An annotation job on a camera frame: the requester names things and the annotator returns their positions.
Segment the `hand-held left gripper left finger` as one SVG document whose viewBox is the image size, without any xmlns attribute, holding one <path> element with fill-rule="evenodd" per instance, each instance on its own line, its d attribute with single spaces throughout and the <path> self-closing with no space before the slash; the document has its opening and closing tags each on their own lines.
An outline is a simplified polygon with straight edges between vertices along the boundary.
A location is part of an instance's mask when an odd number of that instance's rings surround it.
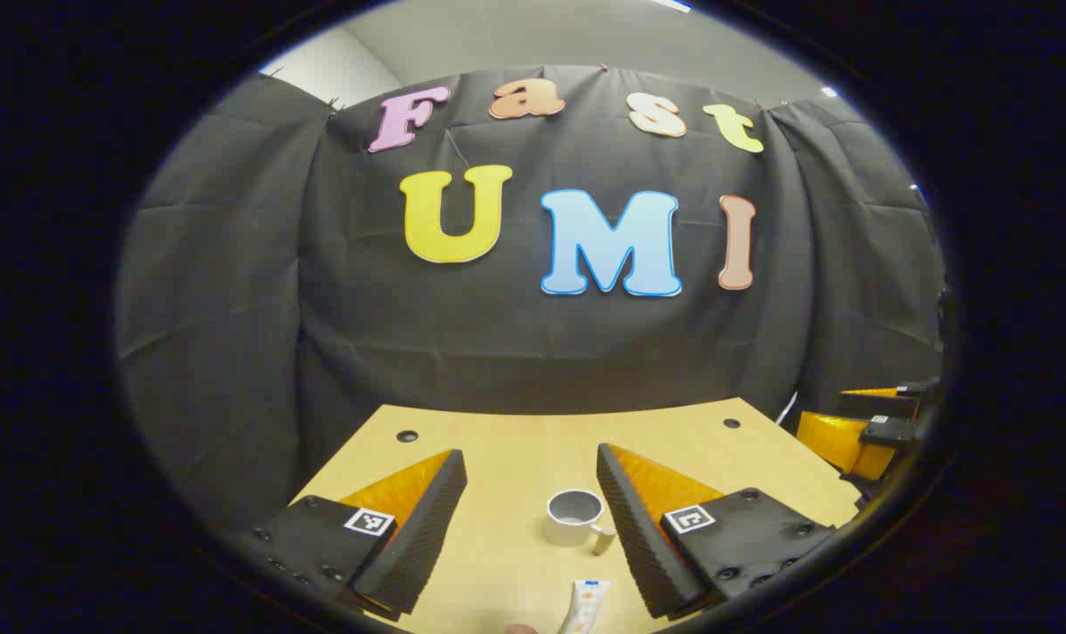
<svg viewBox="0 0 1066 634">
<path fill-rule="evenodd" d="M 466 485 L 463 453 L 451 449 L 340 500 L 300 498 L 254 529 L 254 566 L 397 621 L 429 585 Z"/>
</svg>

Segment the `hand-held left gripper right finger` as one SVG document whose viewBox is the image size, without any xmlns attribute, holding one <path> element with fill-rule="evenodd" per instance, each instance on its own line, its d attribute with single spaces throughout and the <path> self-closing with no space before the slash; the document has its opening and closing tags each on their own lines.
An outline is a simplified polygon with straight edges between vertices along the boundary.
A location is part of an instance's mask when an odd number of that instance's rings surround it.
<svg viewBox="0 0 1066 634">
<path fill-rule="evenodd" d="M 749 594 L 835 533 L 757 489 L 724 494 L 600 443 L 596 474 L 646 609 L 671 621 Z"/>
</svg>

